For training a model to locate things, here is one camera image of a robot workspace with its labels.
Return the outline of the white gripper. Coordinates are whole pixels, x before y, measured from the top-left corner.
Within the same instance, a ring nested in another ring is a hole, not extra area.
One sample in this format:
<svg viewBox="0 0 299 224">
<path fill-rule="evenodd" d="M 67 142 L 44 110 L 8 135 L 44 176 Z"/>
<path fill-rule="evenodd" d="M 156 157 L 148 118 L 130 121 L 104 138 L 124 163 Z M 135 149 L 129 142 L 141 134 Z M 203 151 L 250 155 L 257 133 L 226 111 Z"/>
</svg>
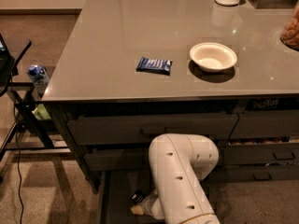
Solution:
<svg viewBox="0 0 299 224">
<path fill-rule="evenodd" d="M 130 210 L 132 214 L 136 216 L 143 216 L 145 214 L 157 220 L 164 219 L 164 213 L 156 189 L 146 196 L 141 204 L 135 204 Z"/>
</svg>

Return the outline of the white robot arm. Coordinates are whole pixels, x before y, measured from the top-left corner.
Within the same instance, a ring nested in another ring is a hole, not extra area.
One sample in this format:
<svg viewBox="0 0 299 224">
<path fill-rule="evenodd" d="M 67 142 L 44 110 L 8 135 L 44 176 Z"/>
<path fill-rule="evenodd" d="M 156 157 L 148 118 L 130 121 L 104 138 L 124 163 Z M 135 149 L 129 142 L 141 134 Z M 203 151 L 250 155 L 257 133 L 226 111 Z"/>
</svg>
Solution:
<svg viewBox="0 0 299 224">
<path fill-rule="evenodd" d="M 165 224 L 220 224 L 200 182 L 219 160 L 216 145 L 197 134 L 162 134 L 149 146 L 155 190 L 131 207 Z"/>
</svg>

